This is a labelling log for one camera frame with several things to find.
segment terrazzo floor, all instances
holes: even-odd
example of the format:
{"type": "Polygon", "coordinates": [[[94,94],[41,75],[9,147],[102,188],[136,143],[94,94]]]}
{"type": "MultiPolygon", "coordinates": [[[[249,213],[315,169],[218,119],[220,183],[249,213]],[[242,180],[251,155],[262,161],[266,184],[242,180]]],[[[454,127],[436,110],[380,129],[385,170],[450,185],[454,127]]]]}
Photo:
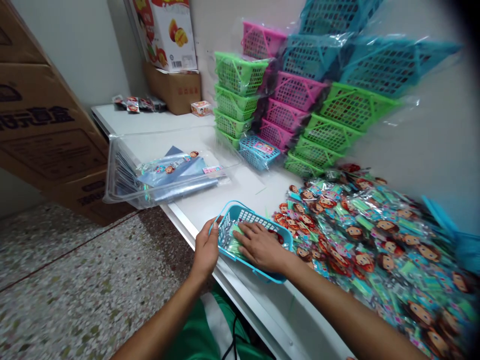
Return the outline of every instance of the terrazzo floor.
{"type": "Polygon", "coordinates": [[[47,203],[0,220],[0,239],[0,359],[109,359],[194,256],[159,207],[102,228],[47,203]]]}

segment right hand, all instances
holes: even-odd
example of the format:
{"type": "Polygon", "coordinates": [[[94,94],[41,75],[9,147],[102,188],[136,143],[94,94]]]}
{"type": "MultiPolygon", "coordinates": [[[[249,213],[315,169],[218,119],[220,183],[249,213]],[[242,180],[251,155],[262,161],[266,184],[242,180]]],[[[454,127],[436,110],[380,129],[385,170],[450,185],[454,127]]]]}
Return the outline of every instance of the right hand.
{"type": "Polygon", "coordinates": [[[257,222],[241,222],[238,227],[245,234],[233,232],[235,239],[243,245],[239,250],[256,267],[267,272],[282,274],[286,269],[286,263],[292,257],[296,258],[293,253],[285,250],[263,225],[257,222]]]}

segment brown cardboard box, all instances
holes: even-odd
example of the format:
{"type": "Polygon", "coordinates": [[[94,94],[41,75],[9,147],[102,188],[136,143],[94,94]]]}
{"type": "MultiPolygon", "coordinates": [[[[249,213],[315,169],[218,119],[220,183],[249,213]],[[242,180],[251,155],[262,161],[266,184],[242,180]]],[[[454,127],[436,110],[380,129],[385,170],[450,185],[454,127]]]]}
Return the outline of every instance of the brown cardboard box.
{"type": "Polygon", "coordinates": [[[149,62],[143,63],[143,72],[152,95],[162,99],[172,114],[190,113],[190,104],[202,98],[200,74],[197,72],[163,73],[149,62]]]}
{"type": "Polygon", "coordinates": [[[13,5],[0,0],[0,63],[49,64],[13,5]]]}
{"type": "Polygon", "coordinates": [[[53,67],[0,64],[0,167],[39,190],[106,169],[108,143],[53,67]]]}
{"type": "Polygon", "coordinates": [[[102,201],[106,177],[107,171],[100,171],[42,192],[42,195],[94,223],[107,226],[136,209],[127,202],[107,204],[102,201]]]}

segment clear plastic container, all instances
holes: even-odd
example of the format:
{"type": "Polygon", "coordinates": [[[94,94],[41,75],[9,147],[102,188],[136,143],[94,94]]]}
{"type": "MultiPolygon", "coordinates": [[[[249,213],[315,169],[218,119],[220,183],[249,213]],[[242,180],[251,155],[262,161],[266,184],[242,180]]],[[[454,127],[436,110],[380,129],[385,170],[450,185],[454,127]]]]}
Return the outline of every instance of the clear plastic container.
{"type": "Polygon", "coordinates": [[[111,135],[103,201],[152,208],[229,183],[242,162],[214,126],[111,135]]]}

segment green plastic basket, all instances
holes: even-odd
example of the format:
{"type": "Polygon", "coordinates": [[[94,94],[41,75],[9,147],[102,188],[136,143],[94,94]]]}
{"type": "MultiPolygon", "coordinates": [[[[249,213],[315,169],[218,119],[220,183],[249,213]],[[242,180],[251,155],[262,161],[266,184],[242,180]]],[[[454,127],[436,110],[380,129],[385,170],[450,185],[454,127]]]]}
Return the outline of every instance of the green plastic basket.
{"type": "Polygon", "coordinates": [[[291,151],[288,152],[288,157],[283,167],[301,178],[319,177],[325,172],[308,161],[296,157],[291,151]]]}
{"type": "Polygon", "coordinates": [[[216,68],[219,84],[241,96],[250,96],[264,80],[268,60],[247,61],[239,55],[227,52],[215,52],[216,68]]]}
{"type": "Polygon", "coordinates": [[[237,95],[218,84],[215,84],[215,93],[218,110],[239,121],[245,121],[252,117],[260,99],[260,95],[248,97],[237,95]]]}
{"type": "Polygon", "coordinates": [[[310,122],[303,134],[305,139],[336,152],[349,148],[355,140],[363,135],[365,135],[364,132],[315,114],[311,115],[310,122]]]}
{"type": "Polygon", "coordinates": [[[334,82],[319,115],[364,132],[400,104],[374,92],[334,82]]]}
{"type": "Polygon", "coordinates": [[[225,134],[234,138],[238,139],[242,133],[249,130],[252,126],[253,117],[247,121],[238,121],[220,112],[217,108],[213,109],[213,113],[215,114],[216,126],[225,134]]]}
{"type": "Polygon", "coordinates": [[[220,130],[218,127],[216,128],[216,136],[221,138],[221,139],[226,139],[230,144],[233,145],[233,147],[236,150],[240,149],[240,139],[231,137],[230,135],[224,133],[222,130],[220,130]]]}
{"type": "Polygon", "coordinates": [[[300,136],[300,140],[298,140],[293,154],[297,158],[306,160],[320,169],[331,167],[338,159],[345,156],[343,153],[338,153],[318,145],[306,139],[303,135],[300,136]]]}

